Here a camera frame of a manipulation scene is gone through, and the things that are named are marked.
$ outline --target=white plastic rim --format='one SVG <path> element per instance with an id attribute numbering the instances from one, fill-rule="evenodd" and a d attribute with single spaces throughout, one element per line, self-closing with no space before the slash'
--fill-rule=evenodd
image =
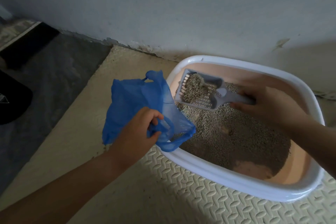
<path id="1" fill-rule="evenodd" d="M 193 63 L 210 63 L 240 68 L 256 73 L 266 74 L 285 81 L 301 94 L 310 115 L 318 123 L 324 125 L 321 109 L 308 85 L 298 77 L 279 69 L 223 57 L 205 55 L 191 56 L 178 63 L 173 71 L 171 71 L 166 80 L 168 85 L 173 82 L 175 76 L 186 65 Z M 279 202 L 293 202 L 307 196 L 317 187 L 318 184 L 321 183 L 324 175 L 324 170 L 312 159 L 305 176 L 299 182 L 295 184 L 275 184 L 217 166 L 180 148 L 173 152 L 162 152 L 162 154 L 171 161 L 175 162 L 177 165 L 207 179 L 213 180 L 214 182 L 245 192 L 255 197 Z"/>

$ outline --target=blue plastic bag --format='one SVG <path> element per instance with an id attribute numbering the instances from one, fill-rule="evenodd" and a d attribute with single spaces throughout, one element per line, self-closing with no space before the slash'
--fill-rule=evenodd
<path id="1" fill-rule="evenodd" d="M 112 103 L 107 110 L 103 128 L 103 143 L 112 143 L 122 128 L 142 108 L 149 107 L 158 110 L 164 116 L 159 124 L 151 124 L 147 136 L 151 137 L 156 131 L 161 135 L 156 145 L 162 151 L 176 150 L 196 132 L 195 125 L 190 122 L 176 107 L 169 86 L 163 78 L 162 71 L 148 71 L 145 79 L 113 80 L 111 87 Z M 168 142 L 174 134 L 181 134 Z"/>

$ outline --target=forearm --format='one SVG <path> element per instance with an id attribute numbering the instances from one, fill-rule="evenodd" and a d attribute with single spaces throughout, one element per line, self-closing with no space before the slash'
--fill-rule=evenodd
<path id="1" fill-rule="evenodd" d="M 66 223 L 95 194 L 124 172 L 106 152 L 0 213 L 2 223 Z"/>
<path id="2" fill-rule="evenodd" d="M 284 129 L 285 133 L 336 178 L 336 132 L 312 119 Z"/>

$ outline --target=tub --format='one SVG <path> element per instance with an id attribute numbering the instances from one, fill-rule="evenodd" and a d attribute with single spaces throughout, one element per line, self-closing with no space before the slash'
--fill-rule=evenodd
<path id="1" fill-rule="evenodd" d="M 181 61 L 167 78 L 173 96 L 186 68 L 219 76 L 226 82 L 242 86 L 270 86 L 282 90 L 295 99 L 318 123 L 324 125 L 322 112 L 313 92 L 292 74 L 240 60 L 192 56 Z M 272 201 L 292 202 L 303 198 L 320 184 L 324 175 L 317 162 L 293 141 L 283 168 L 274 177 L 266 180 L 225 169 L 180 148 L 162 154 L 193 173 L 235 190 Z"/>

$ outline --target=litter granule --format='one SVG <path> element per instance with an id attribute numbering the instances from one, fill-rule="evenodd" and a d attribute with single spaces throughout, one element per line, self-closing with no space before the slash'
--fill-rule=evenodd
<path id="1" fill-rule="evenodd" d="M 193 103 L 195 100 L 203 98 L 208 94 L 208 87 L 205 85 L 203 77 L 195 73 L 188 76 L 185 83 L 186 92 L 183 95 L 183 100 L 186 103 Z"/>
<path id="2" fill-rule="evenodd" d="M 237 91 L 231 83 L 226 87 Z M 290 139 L 228 104 L 214 112 L 181 103 L 177 107 L 196 125 L 196 133 L 181 149 L 230 170 L 241 162 L 252 162 L 268 167 L 273 176 L 286 162 Z"/>

